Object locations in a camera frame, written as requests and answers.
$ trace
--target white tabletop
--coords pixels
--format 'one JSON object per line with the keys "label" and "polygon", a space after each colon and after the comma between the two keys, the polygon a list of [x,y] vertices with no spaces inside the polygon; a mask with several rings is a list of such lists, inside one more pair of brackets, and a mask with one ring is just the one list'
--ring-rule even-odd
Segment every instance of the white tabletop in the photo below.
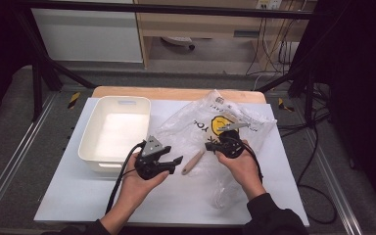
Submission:
{"label": "white tabletop", "polygon": [[[78,147],[97,98],[89,98],[74,133],[34,220],[40,222],[89,222],[104,215],[118,173],[95,172],[78,156]],[[183,108],[188,101],[151,100],[149,133]],[[242,104],[273,118],[270,105]],[[309,226],[304,207],[290,170],[277,127],[267,135],[258,153],[263,185],[281,209],[293,210]],[[175,174],[155,188],[129,219],[129,224],[156,226],[232,226],[244,225],[251,217],[246,195],[239,192],[223,209],[214,208],[210,200],[215,182],[206,176],[181,175],[183,164]]]}

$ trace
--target person's left hand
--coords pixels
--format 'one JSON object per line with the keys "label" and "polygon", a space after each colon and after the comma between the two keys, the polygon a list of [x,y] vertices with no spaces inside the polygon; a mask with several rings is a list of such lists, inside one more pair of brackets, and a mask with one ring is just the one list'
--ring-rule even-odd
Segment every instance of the person's left hand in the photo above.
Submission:
{"label": "person's left hand", "polygon": [[118,201],[125,201],[135,209],[139,207],[149,192],[160,185],[169,175],[169,171],[164,171],[152,179],[145,180],[139,176],[135,169],[136,157],[139,153],[133,154],[127,163],[125,175],[121,182]]}

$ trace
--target white tray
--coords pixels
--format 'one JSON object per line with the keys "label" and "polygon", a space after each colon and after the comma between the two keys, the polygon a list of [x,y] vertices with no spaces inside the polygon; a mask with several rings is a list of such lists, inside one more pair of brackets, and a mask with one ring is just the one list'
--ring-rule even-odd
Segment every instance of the white tray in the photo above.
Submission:
{"label": "white tray", "polygon": [[118,171],[129,151],[146,139],[151,102],[144,97],[99,99],[84,130],[78,155],[95,171]]}

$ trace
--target plastic bag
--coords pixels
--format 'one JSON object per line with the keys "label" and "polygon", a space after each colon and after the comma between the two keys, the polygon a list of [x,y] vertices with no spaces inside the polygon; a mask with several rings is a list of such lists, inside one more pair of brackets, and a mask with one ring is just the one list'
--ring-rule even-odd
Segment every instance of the plastic bag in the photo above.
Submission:
{"label": "plastic bag", "polygon": [[[241,139],[246,139],[259,158],[259,149],[276,119],[264,117],[248,110],[240,104],[225,100],[214,90],[203,99],[193,101],[165,121],[155,136],[165,145],[172,146],[175,155],[183,155],[182,165],[200,150],[205,143],[216,141],[220,131],[217,129],[227,123],[248,123],[239,128]],[[222,209],[230,204],[241,186],[234,180],[231,172],[220,164],[213,152],[206,151],[188,176],[206,175],[215,179],[215,187],[210,204]]]}

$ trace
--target metal rail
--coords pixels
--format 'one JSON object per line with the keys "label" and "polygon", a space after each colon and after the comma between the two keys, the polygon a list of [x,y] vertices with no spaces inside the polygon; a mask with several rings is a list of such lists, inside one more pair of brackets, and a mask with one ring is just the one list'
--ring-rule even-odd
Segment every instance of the metal rail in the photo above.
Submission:
{"label": "metal rail", "polygon": [[133,12],[133,13],[157,13],[157,14],[181,14],[225,17],[249,17],[249,18],[273,18],[312,20],[315,18],[332,17],[330,13],[313,13],[307,11],[275,11],[242,8],[216,8],[197,6],[174,6],[152,4],[125,4],[125,3],[96,3],[73,1],[48,1],[48,0],[18,0],[18,6],[35,9],[58,9],[77,11],[99,12]]}
{"label": "metal rail", "polygon": [[18,168],[23,162],[24,156],[26,155],[29,147],[31,146],[33,140],[35,139],[36,134],[38,133],[39,129],[44,123],[44,120],[47,118],[48,114],[50,113],[51,107],[57,95],[58,95],[57,92],[53,92],[52,94],[48,96],[44,104],[44,107],[43,107],[44,109],[43,109],[41,116],[39,116],[37,121],[31,124],[25,136],[23,137],[23,140],[21,141],[20,145],[15,151],[14,155],[11,157],[5,169],[2,171],[0,175],[0,201],[3,198],[15,174],[17,173]]}
{"label": "metal rail", "polygon": [[[292,102],[294,103],[294,107],[298,113],[299,118],[302,122],[305,122],[306,120],[304,117],[304,108],[302,107],[301,102],[296,102],[294,99],[292,99]],[[307,128],[306,134],[309,139],[310,145],[314,147],[314,130]],[[341,217],[341,220],[343,221],[347,233],[351,235],[361,235],[362,230],[358,224],[358,220],[356,219],[355,214],[353,214],[353,209],[351,208],[351,205],[348,202],[337,177],[335,176],[334,170],[329,165],[328,159],[323,153],[320,144],[318,144],[316,156],[316,162],[319,166],[319,170],[322,173],[323,178],[325,179],[326,186],[328,187],[331,198],[334,201],[335,207]]]}

